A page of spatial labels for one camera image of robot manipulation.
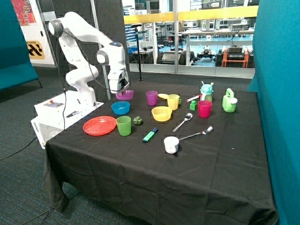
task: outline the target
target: glass window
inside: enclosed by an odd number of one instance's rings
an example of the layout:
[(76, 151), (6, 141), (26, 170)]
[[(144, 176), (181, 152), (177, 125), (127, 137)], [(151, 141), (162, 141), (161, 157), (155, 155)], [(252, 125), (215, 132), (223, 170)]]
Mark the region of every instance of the glass window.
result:
[[(130, 69), (248, 77), (258, 0), (123, 0)], [(138, 42), (131, 24), (142, 23)]]

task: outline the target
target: green highlighter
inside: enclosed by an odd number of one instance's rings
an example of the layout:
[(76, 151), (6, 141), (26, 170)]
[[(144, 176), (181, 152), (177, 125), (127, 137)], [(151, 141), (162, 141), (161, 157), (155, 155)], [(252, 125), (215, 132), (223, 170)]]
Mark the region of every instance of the green highlighter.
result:
[(158, 131), (158, 129), (155, 127), (152, 131), (150, 131), (149, 134), (147, 134), (147, 136), (144, 137), (142, 142), (147, 143), (154, 136), (154, 134), (157, 133), (157, 131)]

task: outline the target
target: green toy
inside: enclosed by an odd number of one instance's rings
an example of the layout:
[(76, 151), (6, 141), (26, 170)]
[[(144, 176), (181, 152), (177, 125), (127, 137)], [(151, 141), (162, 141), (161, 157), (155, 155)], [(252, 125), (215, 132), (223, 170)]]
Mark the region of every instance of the green toy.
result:
[(212, 93), (214, 92), (214, 88), (213, 88), (214, 83), (204, 84), (204, 82), (202, 81), (202, 84), (203, 84), (203, 86), (200, 89), (202, 96), (201, 96), (200, 100), (207, 100), (207, 101), (212, 102)]
[(135, 125), (138, 125), (138, 126), (139, 126), (139, 125), (141, 125), (141, 124), (143, 123), (143, 120), (142, 120), (141, 117), (137, 116), (137, 117), (134, 117), (133, 123), (134, 123)]
[(189, 109), (195, 111), (197, 102), (195, 100), (191, 101), (191, 104), (189, 105)]
[(222, 107), (227, 113), (232, 113), (235, 110), (238, 100), (234, 97), (233, 91), (228, 88), (226, 95), (223, 97)]

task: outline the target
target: green cup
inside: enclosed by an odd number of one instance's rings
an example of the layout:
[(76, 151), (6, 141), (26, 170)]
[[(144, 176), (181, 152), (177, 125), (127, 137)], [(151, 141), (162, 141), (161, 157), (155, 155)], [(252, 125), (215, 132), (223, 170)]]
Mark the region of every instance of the green cup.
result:
[(121, 116), (117, 118), (117, 127), (121, 136), (128, 136), (131, 133), (131, 118)]

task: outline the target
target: gray partition wall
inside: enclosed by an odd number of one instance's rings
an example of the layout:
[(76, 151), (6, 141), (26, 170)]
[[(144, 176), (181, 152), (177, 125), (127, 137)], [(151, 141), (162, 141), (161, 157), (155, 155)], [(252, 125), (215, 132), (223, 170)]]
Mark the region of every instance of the gray partition wall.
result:
[[(92, 8), (91, 1), (94, 1), (95, 10)], [(91, 26), (95, 27), (94, 18), (97, 17), (97, 25), (99, 30), (106, 34), (111, 40), (120, 42), (125, 49), (126, 57), (126, 67), (129, 74), (129, 64), (128, 64), (128, 55), (127, 55), (127, 44), (125, 37), (125, 27), (124, 27), (124, 17), (123, 17), (123, 5), (121, 0), (52, 0), (53, 8), (56, 14), (56, 18), (63, 17), (67, 12), (76, 12), (83, 19), (85, 19)], [(56, 43), (57, 38), (50, 35), (52, 47), (54, 52), (56, 52)], [(84, 52), (86, 53), (90, 64), (96, 66), (99, 70), (99, 76), (97, 81), (105, 86), (105, 77), (102, 70), (102, 66), (98, 64), (96, 59), (96, 53), (99, 49), (97, 43), (80, 43)], [(67, 60), (64, 58), (63, 52), (61, 51), (60, 46), (58, 46), (58, 58), (59, 65), (64, 77), (66, 73), (73, 69), (68, 65)], [(106, 74), (109, 73), (109, 67), (106, 66)], [(97, 101), (104, 102), (107, 98), (107, 90), (101, 87), (95, 81), (89, 83), (95, 90)]]

